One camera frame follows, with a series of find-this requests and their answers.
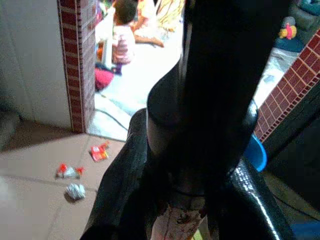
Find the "red brick pillar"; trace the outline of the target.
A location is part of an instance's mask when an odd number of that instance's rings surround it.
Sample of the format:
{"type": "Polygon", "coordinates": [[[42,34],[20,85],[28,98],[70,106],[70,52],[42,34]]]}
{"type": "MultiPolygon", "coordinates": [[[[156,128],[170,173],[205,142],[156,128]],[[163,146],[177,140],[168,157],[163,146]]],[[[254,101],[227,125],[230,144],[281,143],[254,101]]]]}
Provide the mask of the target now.
{"type": "Polygon", "coordinates": [[[87,132],[95,111],[95,0],[57,0],[71,128],[87,132]]]}

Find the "orange yellow patterned cloth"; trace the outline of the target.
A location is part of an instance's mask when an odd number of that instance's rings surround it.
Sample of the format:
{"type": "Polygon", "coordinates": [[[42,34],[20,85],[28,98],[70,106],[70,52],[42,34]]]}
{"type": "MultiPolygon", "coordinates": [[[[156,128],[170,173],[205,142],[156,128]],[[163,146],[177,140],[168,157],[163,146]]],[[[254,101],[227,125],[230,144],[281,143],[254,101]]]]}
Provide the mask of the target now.
{"type": "Polygon", "coordinates": [[[137,44],[163,48],[181,23],[186,0],[137,0],[132,31],[137,44]]]}

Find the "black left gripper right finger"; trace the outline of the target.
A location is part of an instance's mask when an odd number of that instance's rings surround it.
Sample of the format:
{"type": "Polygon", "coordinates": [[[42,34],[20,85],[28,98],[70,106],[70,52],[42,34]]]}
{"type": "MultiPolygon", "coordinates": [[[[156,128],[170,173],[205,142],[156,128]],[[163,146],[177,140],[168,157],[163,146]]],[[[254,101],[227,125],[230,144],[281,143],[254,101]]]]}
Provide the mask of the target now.
{"type": "Polygon", "coordinates": [[[207,225],[212,240],[295,240],[263,177],[244,157],[258,109],[252,100],[240,118],[223,115],[213,163],[207,168],[207,225]]]}

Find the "red snack wrapper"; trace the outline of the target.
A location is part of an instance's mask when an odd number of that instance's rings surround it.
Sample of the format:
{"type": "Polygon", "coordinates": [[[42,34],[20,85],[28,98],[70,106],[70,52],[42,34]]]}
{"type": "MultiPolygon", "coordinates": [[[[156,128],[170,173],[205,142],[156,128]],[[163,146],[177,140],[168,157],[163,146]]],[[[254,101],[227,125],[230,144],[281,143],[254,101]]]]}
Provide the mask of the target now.
{"type": "Polygon", "coordinates": [[[109,155],[107,149],[109,148],[109,142],[106,141],[100,145],[95,145],[90,148],[90,155],[94,162],[98,163],[108,159],[109,155]]]}

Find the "seated child in striped shirt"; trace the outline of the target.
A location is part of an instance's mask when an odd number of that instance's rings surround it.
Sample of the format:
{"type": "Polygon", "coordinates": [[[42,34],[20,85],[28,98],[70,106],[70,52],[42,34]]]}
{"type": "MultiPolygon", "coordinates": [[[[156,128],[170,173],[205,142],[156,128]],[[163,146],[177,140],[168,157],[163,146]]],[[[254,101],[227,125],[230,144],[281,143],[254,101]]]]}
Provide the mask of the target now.
{"type": "Polygon", "coordinates": [[[135,36],[130,23],[136,16],[136,0],[116,0],[113,21],[112,63],[127,65],[134,58],[135,36]]]}

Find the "yellow plush toy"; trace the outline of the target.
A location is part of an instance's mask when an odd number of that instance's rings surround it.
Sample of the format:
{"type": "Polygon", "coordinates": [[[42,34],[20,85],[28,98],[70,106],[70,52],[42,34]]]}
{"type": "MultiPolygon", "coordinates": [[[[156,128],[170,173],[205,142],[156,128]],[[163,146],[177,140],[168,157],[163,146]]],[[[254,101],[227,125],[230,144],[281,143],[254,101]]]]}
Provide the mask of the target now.
{"type": "Polygon", "coordinates": [[[295,25],[291,25],[290,23],[285,24],[285,28],[281,28],[278,37],[280,39],[288,39],[292,40],[296,37],[297,35],[297,28],[295,25]]]}

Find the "red cloth bag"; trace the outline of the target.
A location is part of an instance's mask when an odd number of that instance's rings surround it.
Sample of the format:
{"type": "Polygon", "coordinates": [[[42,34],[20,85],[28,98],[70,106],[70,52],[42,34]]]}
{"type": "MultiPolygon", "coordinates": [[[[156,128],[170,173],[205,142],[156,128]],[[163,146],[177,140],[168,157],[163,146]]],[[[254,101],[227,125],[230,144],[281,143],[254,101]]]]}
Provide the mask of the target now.
{"type": "Polygon", "coordinates": [[[105,69],[95,68],[94,77],[95,89],[100,91],[106,88],[112,82],[114,74],[105,69]]]}

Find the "red tiled low wall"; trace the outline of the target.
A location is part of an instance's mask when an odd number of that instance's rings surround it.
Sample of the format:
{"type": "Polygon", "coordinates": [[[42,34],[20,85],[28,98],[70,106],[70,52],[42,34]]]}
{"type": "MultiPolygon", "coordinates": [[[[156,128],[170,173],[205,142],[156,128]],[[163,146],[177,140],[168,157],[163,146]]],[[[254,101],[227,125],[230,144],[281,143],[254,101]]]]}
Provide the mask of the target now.
{"type": "Polygon", "coordinates": [[[264,142],[320,81],[320,28],[258,108],[255,136],[264,142]]]}

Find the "white plastic stool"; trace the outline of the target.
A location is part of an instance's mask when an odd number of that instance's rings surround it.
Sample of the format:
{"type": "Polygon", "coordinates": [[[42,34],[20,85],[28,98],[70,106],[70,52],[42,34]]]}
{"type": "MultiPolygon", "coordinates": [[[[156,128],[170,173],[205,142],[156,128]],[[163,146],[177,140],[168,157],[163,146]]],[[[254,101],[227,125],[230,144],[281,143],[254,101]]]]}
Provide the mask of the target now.
{"type": "Polygon", "coordinates": [[[114,15],[108,13],[106,17],[100,21],[95,27],[95,40],[96,43],[102,43],[102,64],[111,69],[112,63],[112,46],[113,46],[113,28],[114,28],[114,15]]]}

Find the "crumpled silver foil ball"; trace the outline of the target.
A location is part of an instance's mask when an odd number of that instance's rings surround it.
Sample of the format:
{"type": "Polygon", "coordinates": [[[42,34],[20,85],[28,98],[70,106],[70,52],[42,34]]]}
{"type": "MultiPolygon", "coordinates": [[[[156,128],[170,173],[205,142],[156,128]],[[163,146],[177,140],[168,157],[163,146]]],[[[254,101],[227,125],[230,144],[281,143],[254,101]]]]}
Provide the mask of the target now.
{"type": "Polygon", "coordinates": [[[69,200],[75,202],[86,197],[86,190],[82,184],[70,183],[65,189],[65,195],[69,200]]]}

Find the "blue plastic dustpan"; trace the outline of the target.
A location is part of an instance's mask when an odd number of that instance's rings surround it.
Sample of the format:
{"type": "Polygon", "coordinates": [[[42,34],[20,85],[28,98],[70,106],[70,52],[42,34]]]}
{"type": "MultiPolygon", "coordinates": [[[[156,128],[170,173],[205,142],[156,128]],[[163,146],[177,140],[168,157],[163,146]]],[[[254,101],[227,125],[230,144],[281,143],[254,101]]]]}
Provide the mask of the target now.
{"type": "Polygon", "coordinates": [[[252,134],[243,156],[254,166],[258,172],[262,172],[267,165],[267,153],[260,140],[252,134]]]}

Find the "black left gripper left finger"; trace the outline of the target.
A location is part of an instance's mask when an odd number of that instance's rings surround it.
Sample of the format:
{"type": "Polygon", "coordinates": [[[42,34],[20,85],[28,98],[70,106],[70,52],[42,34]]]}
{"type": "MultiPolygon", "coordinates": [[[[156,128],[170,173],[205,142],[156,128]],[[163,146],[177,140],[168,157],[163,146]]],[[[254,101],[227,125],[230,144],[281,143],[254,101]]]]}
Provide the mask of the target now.
{"type": "Polygon", "coordinates": [[[80,240],[150,240],[170,190],[164,166],[151,156],[147,111],[140,109],[130,120],[124,146],[101,179],[80,240]]]}

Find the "silver and red wrapper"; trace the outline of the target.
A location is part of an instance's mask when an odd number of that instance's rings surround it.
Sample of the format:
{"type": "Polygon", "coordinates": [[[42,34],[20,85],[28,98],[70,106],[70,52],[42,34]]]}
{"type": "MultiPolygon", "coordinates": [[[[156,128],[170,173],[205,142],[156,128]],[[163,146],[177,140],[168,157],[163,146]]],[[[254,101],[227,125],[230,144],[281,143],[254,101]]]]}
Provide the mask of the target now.
{"type": "Polygon", "coordinates": [[[84,173],[83,167],[71,167],[64,163],[60,164],[55,177],[60,179],[80,179],[84,173]]]}

